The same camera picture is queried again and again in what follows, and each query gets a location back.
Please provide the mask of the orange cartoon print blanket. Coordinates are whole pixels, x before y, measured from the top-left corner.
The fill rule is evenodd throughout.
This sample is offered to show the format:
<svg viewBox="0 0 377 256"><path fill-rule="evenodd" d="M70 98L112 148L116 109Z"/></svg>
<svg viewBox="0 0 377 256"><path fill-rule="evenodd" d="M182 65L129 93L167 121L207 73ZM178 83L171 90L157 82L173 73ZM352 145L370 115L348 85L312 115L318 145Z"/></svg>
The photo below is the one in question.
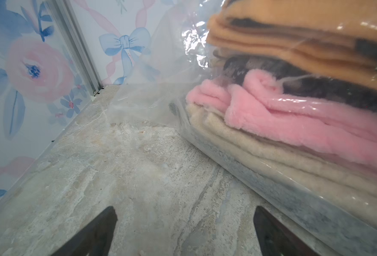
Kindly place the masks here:
<svg viewBox="0 0 377 256"><path fill-rule="evenodd" d="M286 94L377 113L377 1L225 1L207 42L224 72L286 79Z"/></svg>

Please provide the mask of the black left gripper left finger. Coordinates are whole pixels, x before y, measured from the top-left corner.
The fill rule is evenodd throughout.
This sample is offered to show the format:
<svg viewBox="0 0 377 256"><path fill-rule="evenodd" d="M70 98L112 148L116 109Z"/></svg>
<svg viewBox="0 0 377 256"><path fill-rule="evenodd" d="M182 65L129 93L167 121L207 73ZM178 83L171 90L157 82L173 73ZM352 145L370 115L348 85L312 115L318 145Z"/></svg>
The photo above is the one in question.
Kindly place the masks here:
<svg viewBox="0 0 377 256"><path fill-rule="evenodd" d="M83 227L54 256L107 256L114 238L118 221L113 206L104 209L89 224Z"/></svg>

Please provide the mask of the clear plastic vacuum bag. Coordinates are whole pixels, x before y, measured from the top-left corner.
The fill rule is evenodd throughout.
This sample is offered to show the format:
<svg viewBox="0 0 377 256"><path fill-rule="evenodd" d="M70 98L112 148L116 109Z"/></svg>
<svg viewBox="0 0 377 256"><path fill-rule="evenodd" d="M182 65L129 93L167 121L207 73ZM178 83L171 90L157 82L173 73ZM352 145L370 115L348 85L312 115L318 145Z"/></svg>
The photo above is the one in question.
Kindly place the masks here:
<svg viewBox="0 0 377 256"><path fill-rule="evenodd" d="M202 1L110 106L185 139L344 256L377 256L377 1Z"/></svg>

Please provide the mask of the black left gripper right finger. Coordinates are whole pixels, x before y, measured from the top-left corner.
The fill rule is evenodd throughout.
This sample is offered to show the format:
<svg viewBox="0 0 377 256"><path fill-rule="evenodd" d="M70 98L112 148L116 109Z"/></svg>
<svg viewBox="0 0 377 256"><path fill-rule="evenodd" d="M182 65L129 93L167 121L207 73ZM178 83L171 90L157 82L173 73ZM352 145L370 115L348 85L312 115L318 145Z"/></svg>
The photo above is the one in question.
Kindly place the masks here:
<svg viewBox="0 0 377 256"><path fill-rule="evenodd" d="M264 207L256 207L253 223L263 256L319 256Z"/></svg>

